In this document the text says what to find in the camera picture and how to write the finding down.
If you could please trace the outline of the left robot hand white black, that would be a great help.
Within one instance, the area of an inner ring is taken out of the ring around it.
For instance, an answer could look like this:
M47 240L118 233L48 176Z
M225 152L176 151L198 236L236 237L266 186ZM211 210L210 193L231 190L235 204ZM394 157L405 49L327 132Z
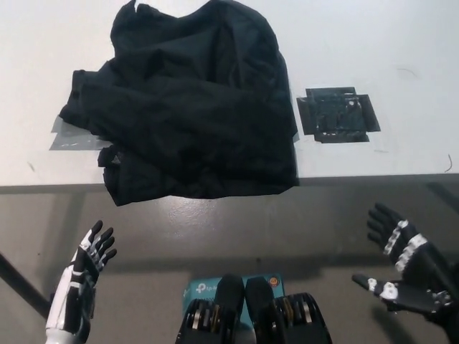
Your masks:
M95 308L96 284L108 261L117 254L113 228L97 221L78 244L64 268L52 299L47 330L62 330L85 341Z

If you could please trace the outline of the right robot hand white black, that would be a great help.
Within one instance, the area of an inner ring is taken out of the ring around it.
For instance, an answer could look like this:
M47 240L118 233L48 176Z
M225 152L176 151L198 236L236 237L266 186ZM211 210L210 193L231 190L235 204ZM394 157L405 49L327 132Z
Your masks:
M381 203L369 210L368 239L400 274L382 280L354 274L352 281L379 298L390 311L437 317L458 309L458 281L437 247L408 219Z

